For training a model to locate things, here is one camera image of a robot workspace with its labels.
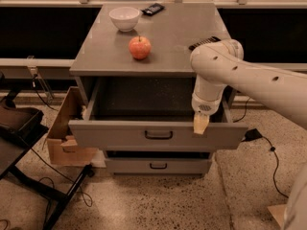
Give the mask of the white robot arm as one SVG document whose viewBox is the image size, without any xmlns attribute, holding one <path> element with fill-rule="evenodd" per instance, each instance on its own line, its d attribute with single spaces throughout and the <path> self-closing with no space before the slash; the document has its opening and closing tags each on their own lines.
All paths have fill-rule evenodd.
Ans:
<svg viewBox="0 0 307 230">
<path fill-rule="evenodd" d="M 204 42 L 195 47 L 190 64 L 196 73 L 192 94 L 194 132 L 202 134 L 228 86 L 307 128 L 307 75 L 243 60 L 234 39 Z"/>
</svg>

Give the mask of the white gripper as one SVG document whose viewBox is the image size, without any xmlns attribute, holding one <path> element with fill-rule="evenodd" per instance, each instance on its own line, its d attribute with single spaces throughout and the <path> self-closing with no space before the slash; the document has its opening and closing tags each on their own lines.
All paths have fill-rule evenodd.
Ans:
<svg viewBox="0 0 307 230">
<path fill-rule="evenodd" d="M 221 99 L 206 101 L 195 93 L 192 94 L 192 108 L 196 112 L 194 115 L 194 132 L 203 135 L 209 125 L 209 117 L 215 114 L 220 106 Z"/>
</svg>

